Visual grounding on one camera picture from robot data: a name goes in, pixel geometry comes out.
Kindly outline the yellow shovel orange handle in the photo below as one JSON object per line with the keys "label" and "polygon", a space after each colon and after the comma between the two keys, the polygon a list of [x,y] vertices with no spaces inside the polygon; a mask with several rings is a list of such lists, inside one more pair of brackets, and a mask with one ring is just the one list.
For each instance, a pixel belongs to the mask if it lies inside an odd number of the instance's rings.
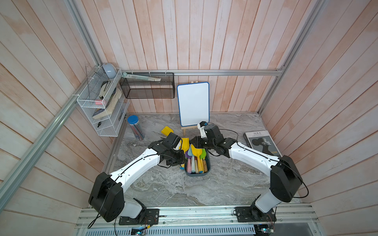
{"label": "yellow shovel orange handle", "polygon": [[180,169],[181,169],[181,170],[184,170],[184,169],[185,169],[185,164],[187,164],[187,160],[188,160],[188,158],[189,158],[189,156],[188,156],[188,150],[189,150],[189,147],[190,147],[189,138],[182,138],[181,150],[184,151],[185,161],[184,161],[184,163],[181,164],[181,166],[180,166]]}

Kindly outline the yellow scoop orange handle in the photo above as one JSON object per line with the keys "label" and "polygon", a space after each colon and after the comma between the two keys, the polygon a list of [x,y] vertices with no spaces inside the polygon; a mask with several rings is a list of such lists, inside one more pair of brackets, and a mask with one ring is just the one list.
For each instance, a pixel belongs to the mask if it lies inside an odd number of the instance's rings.
{"label": "yellow scoop orange handle", "polygon": [[173,131],[170,127],[165,126],[165,127],[162,129],[161,133],[162,133],[164,136],[167,137],[170,133],[174,133],[174,131]]}

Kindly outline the yellow shovel blue tip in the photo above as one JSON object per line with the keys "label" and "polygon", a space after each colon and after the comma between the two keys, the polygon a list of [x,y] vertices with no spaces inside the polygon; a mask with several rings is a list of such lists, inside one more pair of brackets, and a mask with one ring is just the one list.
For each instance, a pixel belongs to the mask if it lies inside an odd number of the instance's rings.
{"label": "yellow shovel blue tip", "polygon": [[201,174],[204,171],[202,160],[200,158],[200,155],[202,154],[202,149],[195,148],[193,144],[191,144],[192,148],[192,154],[195,157],[195,162],[197,164],[198,172]]}

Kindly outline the green trowel yellow handle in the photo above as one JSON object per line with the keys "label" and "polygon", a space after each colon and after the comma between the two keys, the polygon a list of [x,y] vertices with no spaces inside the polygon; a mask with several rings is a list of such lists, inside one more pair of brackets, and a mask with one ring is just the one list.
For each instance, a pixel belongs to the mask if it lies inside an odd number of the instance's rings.
{"label": "green trowel yellow handle", "polygon": [[200,155],[200,159],[204,160],[206,158],[206,156],[207,156],[207,151],[204,148],[202,148],[201,150],[202,150],[202,153]]}

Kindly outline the purple shovel pink handle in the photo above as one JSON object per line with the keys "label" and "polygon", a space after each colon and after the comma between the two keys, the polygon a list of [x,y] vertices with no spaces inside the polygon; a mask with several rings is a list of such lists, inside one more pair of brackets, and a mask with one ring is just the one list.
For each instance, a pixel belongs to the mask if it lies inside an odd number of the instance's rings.
{"label": "purple shovel pink handle", "polygon": [[186,159],[187,159],[187,173],[191,174],[192,173],[192,151],[189,149],[185,153]]}

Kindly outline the light blue small shovel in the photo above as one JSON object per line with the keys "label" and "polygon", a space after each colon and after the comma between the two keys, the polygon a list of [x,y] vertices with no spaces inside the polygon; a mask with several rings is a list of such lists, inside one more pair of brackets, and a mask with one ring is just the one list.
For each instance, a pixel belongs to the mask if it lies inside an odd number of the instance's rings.
{"label": "light blue small shovel", "polygon": [[191,164],[192,164],[192,174],[195,174],[195,157],[194,156],[192,157]]}

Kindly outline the yellow shovel wooden handle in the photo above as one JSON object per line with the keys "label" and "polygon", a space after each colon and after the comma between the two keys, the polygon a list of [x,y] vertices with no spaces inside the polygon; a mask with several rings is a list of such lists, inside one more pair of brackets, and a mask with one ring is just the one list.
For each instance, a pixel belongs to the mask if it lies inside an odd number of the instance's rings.
{"label": "yellow shovel wooden handle", "polygon": [[206,160],[202,160],[203,161],[203,169],[204,169],[204,173],[207,173],[208,172],[208,167],[207,167],[207,162]]}

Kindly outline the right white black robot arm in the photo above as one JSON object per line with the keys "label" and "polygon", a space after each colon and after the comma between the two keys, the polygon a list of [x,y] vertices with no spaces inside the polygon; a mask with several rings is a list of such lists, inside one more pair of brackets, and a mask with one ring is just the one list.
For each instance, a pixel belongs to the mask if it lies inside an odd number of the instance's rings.
{"label": "right white black robot arm", "polygon": [[215,124],[200,122],[200,136],[190,143],[195,148],[213,149],[218,155],[239,160],[261,171],[270,178],[270,187],[249,207],[236,207],[238,222],[275,222],[274,209],[289,203],[304,184],[298,169],[289,156],[277,157],[253,150],[233,138],[225,138]]}

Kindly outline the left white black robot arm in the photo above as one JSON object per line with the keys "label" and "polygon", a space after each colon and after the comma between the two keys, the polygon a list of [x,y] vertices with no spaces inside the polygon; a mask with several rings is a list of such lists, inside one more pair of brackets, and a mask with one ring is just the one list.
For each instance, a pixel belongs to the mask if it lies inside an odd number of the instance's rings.
{"label": "left white black robot arm", "polygon": [[170,133],[165,139],[152,142],[135,160],[123,168],[107,174],[100,173],[94,182],[89,204],[97,211],[97,218],[112,222],[117,217],[127,217],[138,224],[146,218],[146,206],[138,199],[126,199],[127,189],[145,172],[166,160],[167,168],[184,163],[184,141]]}

